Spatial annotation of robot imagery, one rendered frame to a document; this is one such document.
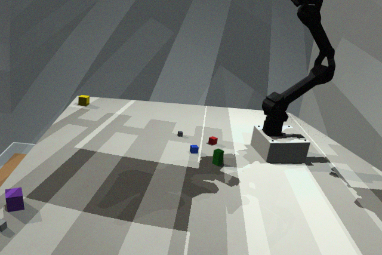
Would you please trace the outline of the small yellow block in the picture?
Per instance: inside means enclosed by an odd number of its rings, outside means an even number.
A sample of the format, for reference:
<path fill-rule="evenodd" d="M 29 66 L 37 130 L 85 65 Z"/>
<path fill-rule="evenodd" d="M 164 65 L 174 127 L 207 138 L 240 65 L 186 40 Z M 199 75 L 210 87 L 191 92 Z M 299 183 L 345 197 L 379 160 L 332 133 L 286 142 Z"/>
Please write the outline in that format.
<path fill-rule="evenodd" d="M 90 103 L 89 96 L 85 96 L 85 95 L 79 96 L 78 105 L 88 106 L 89 103 Z"/>

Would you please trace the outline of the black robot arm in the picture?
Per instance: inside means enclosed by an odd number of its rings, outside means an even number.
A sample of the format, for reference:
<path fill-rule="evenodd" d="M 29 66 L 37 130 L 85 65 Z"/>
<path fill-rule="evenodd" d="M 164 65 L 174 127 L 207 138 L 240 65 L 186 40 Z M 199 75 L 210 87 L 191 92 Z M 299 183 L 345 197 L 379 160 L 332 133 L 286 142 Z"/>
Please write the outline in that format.
<path fill-rule="evenodd" d="M 267 136 L 283 136 L 283 122 L 288 120 L 285 112 L 288 105 L 301 95 L 309 91 L 315 85 L 321 85 L 332 80 L 335 71 L 334 54 L 328 37 L 321 25 L 320 9 L 323 0 L 291 0 L 296 7 L 298 18 L 305 24 L 316 41 L 320 52 L 315 60 L 314 67 L 309 75 L 284 91 L 281 94 L 273 92 L 263 100 L 262 109 L 266 120 L 262 130 Z M 309 5 L 311 4 L 311 5 Z M 327 57 L 328 66 L 322 65 L 323 59 Z"/>

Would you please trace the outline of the blue block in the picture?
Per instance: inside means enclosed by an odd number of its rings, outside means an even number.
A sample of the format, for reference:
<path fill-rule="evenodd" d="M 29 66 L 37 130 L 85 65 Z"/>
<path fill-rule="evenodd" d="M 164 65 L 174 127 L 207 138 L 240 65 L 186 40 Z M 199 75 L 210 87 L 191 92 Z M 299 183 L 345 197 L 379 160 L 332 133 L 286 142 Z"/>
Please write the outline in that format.
<path fill-rule="evenodd" d="M 197 145 L 190 145 L 190 152 L 191 154 L 198 154 L 198 146 Z"/>

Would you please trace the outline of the green block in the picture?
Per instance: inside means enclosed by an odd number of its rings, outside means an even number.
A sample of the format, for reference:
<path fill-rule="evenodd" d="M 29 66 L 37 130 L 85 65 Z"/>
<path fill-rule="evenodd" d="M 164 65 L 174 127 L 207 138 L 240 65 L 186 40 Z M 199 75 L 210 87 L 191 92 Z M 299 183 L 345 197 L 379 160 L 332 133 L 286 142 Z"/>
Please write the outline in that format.
<path fill-rule="evenodd" d="M 223 154 L 224 154 L 224 150 L 222 149 L 216 149 L 214 150 L 214 154 L 213 154 L 213 157 L 217 158 L 217 159 L 220 159 L 223 157 Z"/>
<path fill-rule="evenodd" d="M 212 163 L 215 164 L 216 166 L 222 165 L 223 158 L 217 159 L 217 158 L 213 157 L 213 162 Z"/>

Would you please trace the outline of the purple block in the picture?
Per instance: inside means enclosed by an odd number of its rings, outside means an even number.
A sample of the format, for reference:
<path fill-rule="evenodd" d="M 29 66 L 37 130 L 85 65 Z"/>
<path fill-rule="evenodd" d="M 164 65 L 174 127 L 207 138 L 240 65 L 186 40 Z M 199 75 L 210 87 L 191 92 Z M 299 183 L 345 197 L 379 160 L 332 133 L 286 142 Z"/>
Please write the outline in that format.
<path fill-rule="evenodd" d="M 13 188 L 5 190 L 7 211 L 19 211 L 24 210 L 24 201 L 22 188 Z"/>

